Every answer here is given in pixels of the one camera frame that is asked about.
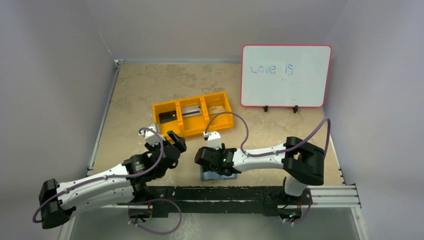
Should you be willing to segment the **blue card holder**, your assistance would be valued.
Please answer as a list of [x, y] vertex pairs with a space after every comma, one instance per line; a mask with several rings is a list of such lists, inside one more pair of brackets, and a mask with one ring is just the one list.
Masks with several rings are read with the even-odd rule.
[[233, 179], [237, 179], [238, 177], [236, 173], [233, 173], [230, 176], [225, 176], [225, 175], [219, 175], [218, 173], [212, 172], [212, 171], [204, 171], [204, 168], [202, 166], [200, 166], [199, 168], [200, 168], [200, 180], [202, 182], [233, 180]]

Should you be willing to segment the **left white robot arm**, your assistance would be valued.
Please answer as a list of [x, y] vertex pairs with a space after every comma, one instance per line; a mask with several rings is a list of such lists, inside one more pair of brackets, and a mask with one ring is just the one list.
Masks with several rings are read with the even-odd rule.
[[93, 208], [131, 201], [138, 205], [146, 203], [149, 199], [146, 184], [164, 177], [168, 169], [176, 168], [187, 145], [185, 138], [172, 130], [167, 132], [169, 140], [147, 127], [138, 133], [146, 141], [146, 152], [82, 179], [69, 182], [58, 182], [54, 178], [46, 180], [32, 221], [40, 223], [43, 229], [52, 229]]

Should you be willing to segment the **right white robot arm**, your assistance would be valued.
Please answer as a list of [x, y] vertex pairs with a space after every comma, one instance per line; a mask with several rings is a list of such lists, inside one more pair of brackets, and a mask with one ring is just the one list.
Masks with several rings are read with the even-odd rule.
[[326, 151], [295, 136], [286, 142], [268, 148], [227, 148], [211, 143], [198, 149], [194, 162], [203, 172], [231, 176], [257, 169], [279, 169], [289, 176], [283, 181], [280, 196], [288, 204], [294, 203], [308, 186], [324, 184]]

